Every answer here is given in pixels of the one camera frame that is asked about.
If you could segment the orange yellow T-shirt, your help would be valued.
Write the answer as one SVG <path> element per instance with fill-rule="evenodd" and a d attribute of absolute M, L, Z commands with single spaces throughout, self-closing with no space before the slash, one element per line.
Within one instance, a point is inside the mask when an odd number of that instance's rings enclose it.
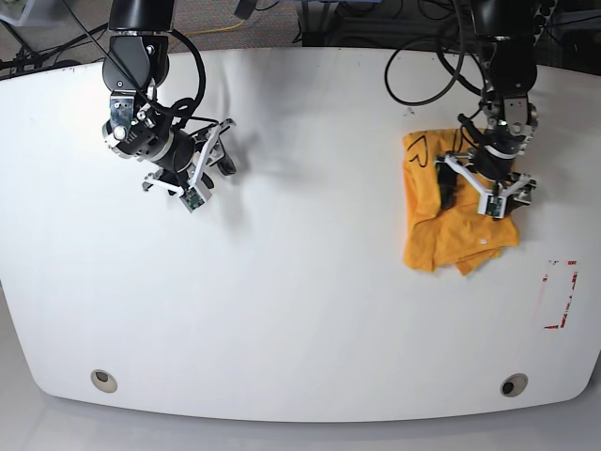
<path fill-rule="evenodd" d="M 512 219 L 496 221 L 477 212 L 479 194 L 462 177 L 453 190 L 453 205 L 447 210 L 441 206 L 435 160 L 469 147 L 458 130 L 411 132 L 403 138 L 408 225 L 404 262 L 413 270 L 434 272 L 453 265 L 467 275 L 520 243 Z"/>

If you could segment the red tape rectangle marking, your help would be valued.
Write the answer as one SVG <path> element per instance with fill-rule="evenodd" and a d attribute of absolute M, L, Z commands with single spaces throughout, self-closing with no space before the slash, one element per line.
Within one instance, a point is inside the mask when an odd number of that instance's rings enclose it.
<path fill-rule="evenodd" d="M 565 327 L 578 280 L 576 260 L 550 260 L 543 277 L 540 311 L 544 330 Z"/>

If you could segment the right table grommet hole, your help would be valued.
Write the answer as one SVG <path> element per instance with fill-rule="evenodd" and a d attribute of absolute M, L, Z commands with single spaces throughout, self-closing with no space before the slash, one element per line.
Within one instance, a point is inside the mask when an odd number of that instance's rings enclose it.
<path fill-rule="evenodd" d="M 516 373 L 506 378 L 501 384 L 501 394 L 504 397 L 518 397 L 528 386 L 529 379 L 523 373 Z"/>

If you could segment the table grommet hole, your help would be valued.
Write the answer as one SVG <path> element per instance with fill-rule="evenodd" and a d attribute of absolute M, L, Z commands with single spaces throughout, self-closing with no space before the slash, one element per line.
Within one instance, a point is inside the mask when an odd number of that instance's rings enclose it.
<path fill-rule="evenodd" d="M 506 378 L 501 384 L 501 394 L 504 397 L 518 397 L 528 386 L 529 379 L 523 373 L 516 373 Z"/>
<path fill-rule="evenodd" d="M 92 384 L 101 392 L 112 394 L 117 390 L 117 381 L 110 373 L 95 369 L 90 374 Z"/>

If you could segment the black tripod stand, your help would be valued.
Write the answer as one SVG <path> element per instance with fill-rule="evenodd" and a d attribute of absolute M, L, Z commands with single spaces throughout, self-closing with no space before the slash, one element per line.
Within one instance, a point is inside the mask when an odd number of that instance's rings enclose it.
<path fill-rule="evenodd" d="M 88 35 L 82 34 L 67 42 L 51 46 L 43 50 L 34 50 L 16 31 L 13 25 L 2 21 L 1 25 L 20 45 L 19 51 L 11 60 L 1 61 L 1 80 L 17 78 L 32 73 L 53 70 L 59 67 L 58 58 L 67 51 L 92 43 Z"/>

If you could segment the left table grommet hole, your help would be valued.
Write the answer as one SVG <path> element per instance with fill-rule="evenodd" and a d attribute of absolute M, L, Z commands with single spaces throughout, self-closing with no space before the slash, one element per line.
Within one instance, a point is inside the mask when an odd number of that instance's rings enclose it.
<path fill-rule="evenodd" d="M 101 392 L 112 394 L 117 390 L 117 381 L 110 373 L 95 369 L 90 374 L 92 384 Z"/>

